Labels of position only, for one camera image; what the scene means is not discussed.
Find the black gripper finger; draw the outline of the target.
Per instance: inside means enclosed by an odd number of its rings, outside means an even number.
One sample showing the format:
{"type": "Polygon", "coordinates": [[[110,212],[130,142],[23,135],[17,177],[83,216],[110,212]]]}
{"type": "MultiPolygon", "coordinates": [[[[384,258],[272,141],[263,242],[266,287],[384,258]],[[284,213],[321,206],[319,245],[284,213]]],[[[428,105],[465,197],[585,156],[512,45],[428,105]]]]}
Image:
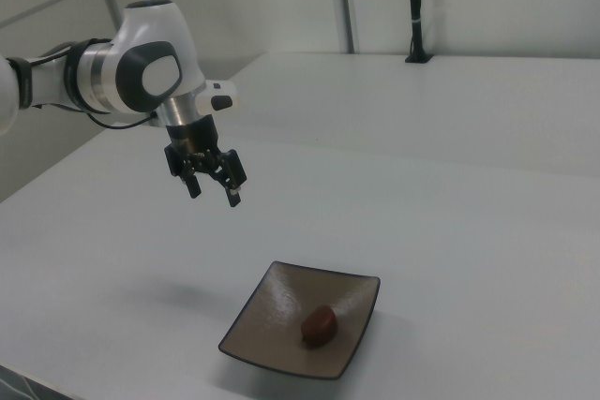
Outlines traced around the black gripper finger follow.
{"type": "Polygon", "coordinates": [[[187,187],[190,197],[196,199],[202,193],[202,190],[191,162],[181,156],[172,145],[165,147],[164,153],[171,176],[178,177],[187,187]]]}
{"type": "Polygon", "coordinates": [[[236,207],[241,202],[240,188],[248,179],[239,154],[234,149],[209,154],[205,167],[206,173],[224,188],[230,206],[236,207]]]}

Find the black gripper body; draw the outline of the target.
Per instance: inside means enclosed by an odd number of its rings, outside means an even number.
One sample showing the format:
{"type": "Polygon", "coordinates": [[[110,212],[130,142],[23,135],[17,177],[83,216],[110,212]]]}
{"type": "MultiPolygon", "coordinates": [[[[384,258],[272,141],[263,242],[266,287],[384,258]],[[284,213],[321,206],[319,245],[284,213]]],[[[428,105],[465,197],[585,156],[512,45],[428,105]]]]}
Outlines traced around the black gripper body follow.
{"type": "Polygon", "coordinates": [[[181,155],[210,154],[217,155],[218,132],[212,117],[201,119],[181,126],[166,127],[173,148],[181,155]]]}

